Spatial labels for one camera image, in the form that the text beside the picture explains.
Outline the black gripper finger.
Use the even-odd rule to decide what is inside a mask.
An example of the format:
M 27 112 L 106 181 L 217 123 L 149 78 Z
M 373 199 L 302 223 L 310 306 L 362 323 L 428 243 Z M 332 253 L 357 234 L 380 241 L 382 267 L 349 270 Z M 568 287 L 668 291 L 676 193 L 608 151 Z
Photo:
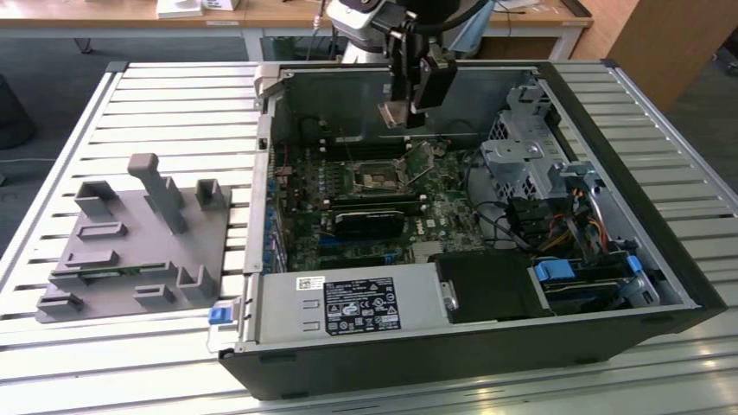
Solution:
M 417 99 L 418 56 L 417 34 L 413 25 L 401 25 L 388 35 L 388 59 L 392 101 L 414 102 Z
M 453 58 L 447 58 L 434 41 L 408 44 L 404 53 L 406 115 L 404 126 L 418 128 L 425 124 L 424 112 L 438 107 L 445 99 L 457 73 Z

